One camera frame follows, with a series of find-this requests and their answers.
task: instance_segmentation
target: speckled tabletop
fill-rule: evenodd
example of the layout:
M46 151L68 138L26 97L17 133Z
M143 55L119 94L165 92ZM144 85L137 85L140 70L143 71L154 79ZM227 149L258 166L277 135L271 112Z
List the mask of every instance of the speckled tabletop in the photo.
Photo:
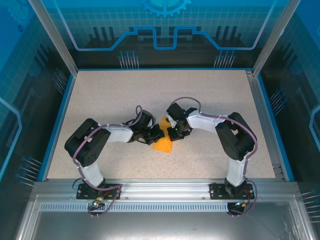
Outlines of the speckled tabletop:
M249 161L247 176L275 177L244 70L128 70L78 73L48 178L79 177L64 144L85 119L101 124L123 123L134 118L136 105L141 105L160 122L170 103L182 96L198 99L204 113L240 113L259 144ZM197 107L192 100L181 100L179 105L185 109ZM116 142L107 143L98 159L107 179L225 178L228 164L218 136L200 129L174 142L170 154L138 142Z

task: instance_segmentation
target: glass wall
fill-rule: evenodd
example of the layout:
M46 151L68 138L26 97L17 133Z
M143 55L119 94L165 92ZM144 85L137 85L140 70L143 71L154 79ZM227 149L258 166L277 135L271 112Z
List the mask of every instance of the glass wall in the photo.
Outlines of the glass wall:
M0 233L9 240L39 174L70 72L28 1L0 1L0 16Z
M320 15L301 0L261 71L293 176L320 192Z
M44 0L79 68L251 68L287 0Z

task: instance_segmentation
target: orange object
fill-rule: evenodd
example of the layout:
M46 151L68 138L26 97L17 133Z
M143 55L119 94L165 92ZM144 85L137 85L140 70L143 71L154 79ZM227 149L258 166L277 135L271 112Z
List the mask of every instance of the orange object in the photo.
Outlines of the orange object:
M164 116L160 122L160 129L163 131L164 137L158 140L157 142L155 142L152 145L152 149L169 154L171 153L173 142L170 140L170 137L167 131L167 128L171 128L171 124L170 122L167 122L166 119L167 117Z

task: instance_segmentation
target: vertical metal post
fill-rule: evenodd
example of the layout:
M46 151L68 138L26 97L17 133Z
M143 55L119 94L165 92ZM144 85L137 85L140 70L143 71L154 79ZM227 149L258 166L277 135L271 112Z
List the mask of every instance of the vertical metal post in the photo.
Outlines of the vertical metal post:
M72 56L70 55L62 37L60 36L58 29L56 28L54 22L52 21L47 9L45 8L44 4L42 3L41 0L28 0L28 1L32 6L33 10L35 11L35 14L39 18L40 22L42 23L44 29L48 33L50 39L52 40L54 46L59 52L64 63L68 67L70 73L74 77L76 77L78 68Z
M297 6L299 5L300 0L288 0L286 6L284 7L281 16L279 17L278 21L276 22L274 29L272 30L268 40L266 41L258 59L256 60L252 72L253 76L256 77L264 64L266 63L269 55L271 54L272 50L274 49L277 41L279 40L283 30L287 26L289 20L291 19L292 15L294 14Z

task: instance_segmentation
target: vented metal strip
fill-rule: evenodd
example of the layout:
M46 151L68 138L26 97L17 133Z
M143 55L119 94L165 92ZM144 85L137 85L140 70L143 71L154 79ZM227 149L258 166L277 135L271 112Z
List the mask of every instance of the vented metal strip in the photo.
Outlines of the vented metal strip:
M106 206L94 212L103 212ZM44 202L41 204L41 212L87 212L88 202ZM136 212L149 212L149 213L204 213L204 212L228 212L228 204L226 202L116 202L110 209L110 212L122 213L136 213Z

